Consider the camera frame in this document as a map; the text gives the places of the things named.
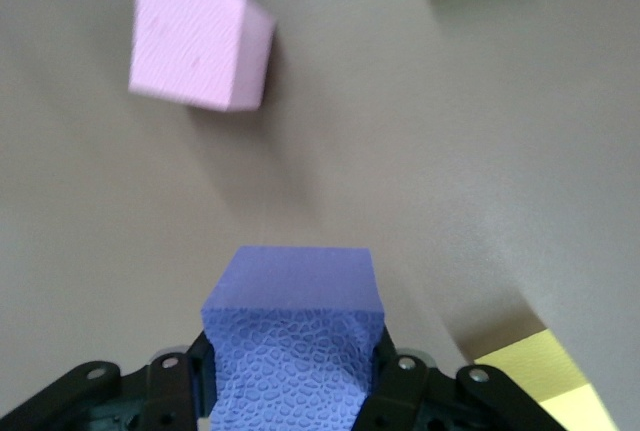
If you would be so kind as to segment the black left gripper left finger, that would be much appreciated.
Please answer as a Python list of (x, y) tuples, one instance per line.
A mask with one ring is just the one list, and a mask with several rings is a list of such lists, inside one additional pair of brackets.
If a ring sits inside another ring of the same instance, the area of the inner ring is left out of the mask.
[(216, 402), (215, 352), (204, 334), (123, 375), (89, 361), (1, 418), (3, 430), (196, 430)]

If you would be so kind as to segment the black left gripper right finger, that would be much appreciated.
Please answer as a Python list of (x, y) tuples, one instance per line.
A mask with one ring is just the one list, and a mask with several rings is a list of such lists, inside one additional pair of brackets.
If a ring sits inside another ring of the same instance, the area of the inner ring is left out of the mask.
[(373, 352), (372, 387), (354, 430), (531, 430), (564, 428), (506, 373), (468, 365), (449, 377), (388, 331)]

